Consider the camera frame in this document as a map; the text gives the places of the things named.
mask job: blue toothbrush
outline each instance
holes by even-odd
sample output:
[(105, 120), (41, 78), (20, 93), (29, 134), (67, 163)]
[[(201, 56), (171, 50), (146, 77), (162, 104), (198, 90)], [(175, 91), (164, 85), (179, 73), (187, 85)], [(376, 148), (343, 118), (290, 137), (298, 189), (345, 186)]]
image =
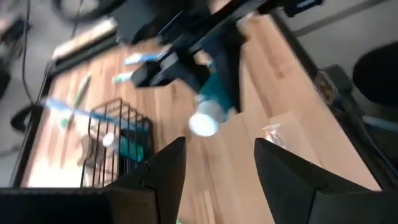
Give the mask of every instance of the blue toothbrush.
[[(91, 117), (94, 119), (97, 119), (98, 121), (105, 121), (105, 122), (110, 122), (113, 123), (116, 126), (119, 126), (119, 120), (118, 119), (114, 119), (111, 118), (109, 116), (105, 116), (105, 114), (101, 114), (101, 113), (97, 113), (97, 112), (93, 112), (93, 111), (85, 111), (85, 110), (80, 110), (77, 108), (71, 108), (69, 107), (66, 103), (53, 99), (53, 98), (47, 98), (45, 99), (45, 103), (44, 105), (49, 108), (49, 109), (54, 109), (54, 110), (58, 110), (58, 111), (69, 111), (73, 114), (80, 114), (83, 116), (87, 116), (87, 117)], [(147, 123), (144, 123), (144, 125), (137, 126), (134, 125), (132, 123), (129, 123), (128, 121), (126, 121), (125, 119), (121, 119), (120, 125), (122, 128), (126, 128), (126, 129), (130, 129), (132, 131), (135, 131), (136, 128), (142, 129), (143, 131), (148, 131), (148, 125)]]

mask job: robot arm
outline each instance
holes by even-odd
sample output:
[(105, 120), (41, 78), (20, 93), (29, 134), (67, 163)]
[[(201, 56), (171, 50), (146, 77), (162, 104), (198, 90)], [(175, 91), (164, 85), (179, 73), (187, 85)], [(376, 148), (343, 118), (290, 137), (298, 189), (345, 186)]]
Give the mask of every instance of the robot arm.
[(171, 48), (158, 61), (146, 62), (134, 72), (132, 82), (136, 87), (164, 86), (179, 78), (199, 93), (210, 71), (196, 64), (193, 56), (204, 50), (213, 59), (221, 85), (239, 113), (239, 60), (245, 38), (236, 22), (249, 12), (267, 14), (276, 7), (283, 7), (288, 16), (294, 16), (323, 0), (232, 0), (214, 14), (205, 1), (118, 2), (119, 6), (110, 14), (118, 23), (118, 30), (58, 58), (49, 67), (48, 76), (68, 70), (121, 42), (136, 44), (157, 37), (160, 45), (169, 44)]

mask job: wooden table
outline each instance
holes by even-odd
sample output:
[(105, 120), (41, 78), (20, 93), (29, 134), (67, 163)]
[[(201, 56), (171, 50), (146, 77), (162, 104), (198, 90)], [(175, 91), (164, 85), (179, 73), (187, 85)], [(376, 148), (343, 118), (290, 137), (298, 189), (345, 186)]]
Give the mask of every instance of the wooden table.
[[(357, 184), (379, 190), (272, 19), (252, 17), (242, 30), (249, 39), (241, 61), (243, 112), (232, 115), (210, 138), (199, 138), (189, 131), (194, 93), (182, 82), (139, 90), (130, 83), (111, 83), (117, 73), (137, 68), (125, 67), (124, 58), (133, 52), (155, 50), (152, 42), (114, 49), (65, 72), (53, 81), (49, 96), (70, 103), (78, 83), (90, 71), (93, 76), (82, 108), (89, 110), (120, 96), (153, 120), (157, 150), (178, 136), (186, 136), (187, 172), (179, 212), (186, 223), (273, 223), (253, 156), (254, 140), (264, 137), (262, 128), (268, 124), (282, 123), (293, 130), (288, 150)], [(94, 29), (85, 38), (95, 32), (102, 31)], [(80, 42), (78, 39), (61, 46), (55, 57)], [(78, 187), (78, 136), (73, 129), (60, 130), (58, 123), (55, 112), (43, 113), (23, 186)]]

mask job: wire basket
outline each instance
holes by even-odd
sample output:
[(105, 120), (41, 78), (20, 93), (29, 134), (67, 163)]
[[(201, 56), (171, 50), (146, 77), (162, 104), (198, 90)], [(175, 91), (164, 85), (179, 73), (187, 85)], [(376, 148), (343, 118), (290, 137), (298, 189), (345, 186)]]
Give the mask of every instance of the wire basket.
[[(105, 102), (91, 112), (112, 119), (100, 121), (90, 117), (80, 186), (104, 187), (131, 173), (154, 154), (152, 122), (121, 98)], [(103, 138), (110, 133), (115, 136), (113, 148), (103, 145)]]

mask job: gray floor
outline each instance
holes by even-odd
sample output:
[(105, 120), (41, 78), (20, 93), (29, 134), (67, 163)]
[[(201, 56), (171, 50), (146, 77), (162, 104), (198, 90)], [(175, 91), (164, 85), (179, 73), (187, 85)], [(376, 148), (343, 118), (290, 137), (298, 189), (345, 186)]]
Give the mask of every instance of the gray floor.
[[(314, 7), (294, 18), (283, 13), (290, 29), (298, 34), (304, 27), (319, 20), (339, 14), (355, 6), (375, 4), (363, 11), (335, 21), (320, 29), (301, 35), (298, 40), (319, 68), (333, 64), (343, 67), (348, 76), (356, 61), (372, 49), (398, 41), (398, 1), (395, 0), (326, 0), (324, 5)], [(353, 93), (367, 115), (398, 122), (398, 108), (386, 108), (370, 102), (358, 90)], [(371, 128), (381, 149), (393, 160), (398, 159), (396, 133)]]
[[(78, 8), (80, 0), (69, 2), (70, 8), (73, 9)], [(14, 12), (23, 11), (23, 4), (14, 10)], [(70, 38), (73, 24), (61, 21), (51, 11), (50, 0), (31, 0), (30, 23), (32, 24), (32, 28), (28, 35), (25, 74), (29, 90), (32, 92), (34, 98), (36, 98), (44, 77), (45, 65), (51, 58), (54, 48)], [(76, 33), (80, 34), (91, 26), (93, 25), (80, 25)], [(0, 136), (0, 151), (8, 151), (22, 142), (23, 134), (15, 132), (10, 127), (9, 121), (18, 109), (29, 102), (21, 81), (21, 61), (17, 61), (12, 66), (11, 75), (12, 80), (10, 85), (7, 88), (4, 98), (0, 100), (0, 130), (2, 132)], [(0, 187), (8, 186), (16, 157), (17, 153), (0, 158)]]
[[(72, 26), (55, 16), (50, 10), (50, 0), (31, 1), (30, 22), (33, 28), (29, 33), (26, 77), (31, 92), (37, 96), (47, 60), (57, 45), (70, 38)], [(369, 0), (325, 0), (324, 6), (313, 8), (293, 19), (286, 18), (286, 21), (292, 30), (299, 30), (365, 1)], [(67, 2), (72, 7), (77, 7), (79, 0)], [(89, 0), (85, 0), (85, 4), (90, 4)], [(388, 1), (308, 33), (300, 37), (299, 41), (320, 68), (339, 64), (347, 74), (350, 74), (360, 55), (398, 39), (397, 11), (398, 1)], [(90, 24), (80, 26), (77, 33), (82, 33), (91, 26)], [(375, 105), (357, 93), (356, 97), (368, 114), (398, 121), (398, 111)], [(23, 136), (11, 129), (9, 120), (19, 108), (27, 103), (21, 82), (21, 62), (17, 62), (13, 66), (12, 82), (6, 95), (0, 101), (0, 130), (3, 133), (0, 136), (0, 151), (10, 150), (22, 141)], [(0, 187), (8, 185), (15, 159), (16, 154), (0, 158)]]

